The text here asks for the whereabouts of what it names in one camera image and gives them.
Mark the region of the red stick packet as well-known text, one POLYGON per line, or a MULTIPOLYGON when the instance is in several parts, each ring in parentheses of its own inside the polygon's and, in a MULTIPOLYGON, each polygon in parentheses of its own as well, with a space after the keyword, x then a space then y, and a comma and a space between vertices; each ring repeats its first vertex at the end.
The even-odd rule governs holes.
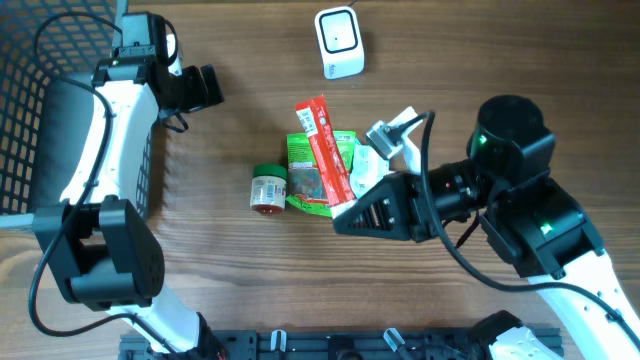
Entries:
POLYGON ((295 112, 310 143, 333 219, 356 202, 323 95, 299 102, 295 112))

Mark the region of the mint green wipes pack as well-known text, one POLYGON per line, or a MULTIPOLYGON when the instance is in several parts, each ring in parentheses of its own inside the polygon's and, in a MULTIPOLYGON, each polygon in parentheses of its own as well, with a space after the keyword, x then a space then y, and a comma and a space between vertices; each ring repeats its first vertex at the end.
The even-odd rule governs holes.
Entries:
POLYGON ((362 145, 356 141, 349 180, 357 198, 361 198, 391 172, 388 160, 380 157, 371 146, 362 145))

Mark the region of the green gummy candy bag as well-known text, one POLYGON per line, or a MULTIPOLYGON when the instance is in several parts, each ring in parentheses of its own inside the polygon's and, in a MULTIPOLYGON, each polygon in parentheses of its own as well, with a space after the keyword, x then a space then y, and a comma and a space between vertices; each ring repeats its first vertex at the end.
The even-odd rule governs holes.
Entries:
MULTIPOLYGON (((334 135, 350 174, 356 133, 354 131, 334 131, 334 135)), ((332 218, 327 195, 306 134, 289 134, 287 136, 287 151, 288 188, 286 201, 306 213, 332 218)))

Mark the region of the green lid spice jar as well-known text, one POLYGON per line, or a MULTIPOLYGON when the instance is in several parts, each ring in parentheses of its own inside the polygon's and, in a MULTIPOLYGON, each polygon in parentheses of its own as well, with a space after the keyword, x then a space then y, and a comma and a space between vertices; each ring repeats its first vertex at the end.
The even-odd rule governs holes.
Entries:
POLYGON ((256 165, 251 182, 251 209, 266 215, 281 213, 286 204, 287 175, 281 165, 256 165))

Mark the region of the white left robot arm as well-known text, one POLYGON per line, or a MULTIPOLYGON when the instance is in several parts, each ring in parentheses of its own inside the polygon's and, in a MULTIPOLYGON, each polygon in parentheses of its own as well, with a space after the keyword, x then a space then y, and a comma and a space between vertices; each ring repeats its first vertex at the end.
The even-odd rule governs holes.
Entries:
POLYGON ((225 359, 204 317, 165 283, 162 248, 135 197, 151 128, 223 101, 211 66, 182 67, 173 25, 127 13, 115 46, 85 85, 92 119, 76 170, 55 206, 38 209, 33 231, 63 298, 123 320, 158 359, 225 359))

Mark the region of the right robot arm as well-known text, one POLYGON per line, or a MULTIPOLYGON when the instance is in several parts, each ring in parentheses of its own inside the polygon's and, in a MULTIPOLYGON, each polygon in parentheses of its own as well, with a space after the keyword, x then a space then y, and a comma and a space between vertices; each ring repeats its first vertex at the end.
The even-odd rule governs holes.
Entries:
POLYGON ((484 102, 466 158, 438 168, 419 154, 415 173, 385 176, 334 218, 342 235, 439 239, 469 275, 495 290, 540 295, 587 359, 635 359, 639 318, 603 239, 583 207, 550 175, 554 134, 530 99, 484 102), (492 280, 465 260, 446 226, 481 229, 520 283, 492 280))

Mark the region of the white barcode scanner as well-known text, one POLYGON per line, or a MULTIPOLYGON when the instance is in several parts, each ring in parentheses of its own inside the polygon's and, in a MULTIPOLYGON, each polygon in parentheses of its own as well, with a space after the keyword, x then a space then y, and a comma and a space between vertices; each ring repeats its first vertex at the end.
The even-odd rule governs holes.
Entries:
POLYGON ((358 17, 351 6, 320 11, 314 25, 326 79, 350 77, 364 70, 365 54, 358 17))

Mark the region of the grey plastic basket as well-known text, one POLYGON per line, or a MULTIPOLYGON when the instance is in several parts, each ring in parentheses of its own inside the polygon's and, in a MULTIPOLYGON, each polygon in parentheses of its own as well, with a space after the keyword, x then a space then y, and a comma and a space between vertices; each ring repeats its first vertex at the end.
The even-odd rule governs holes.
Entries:
MULTIPOLYGON (((4 1, 1 4, 1 226, 28 231, 35 212, 76 202, 98 152, 104 107, 84 84, 120 46, 125 1, 4 1)), ((149 215, 151 130, 158 105, 131 80, 97 86, 113 113, 97 185, 88 202, 108 196, 149 215)))

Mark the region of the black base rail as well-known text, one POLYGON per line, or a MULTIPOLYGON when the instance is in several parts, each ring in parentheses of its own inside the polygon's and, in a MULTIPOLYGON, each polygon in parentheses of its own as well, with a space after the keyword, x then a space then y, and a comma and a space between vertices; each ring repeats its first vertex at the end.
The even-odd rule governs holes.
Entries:
MULTIPOLYGON (((232 359, 270 360, 337 359, 340 352, 352 350, 364 359, 398 359, 383 339, 375 332, 289 332, 283 350, 271 348, 271 335, 256 331, 216 331, 214 336, 223 344, 232 359)), ((486 359, 481 346, 469 335, 467 328, 430 328, 423 331, 401 333, 404 348, 418 360, 486 359)))

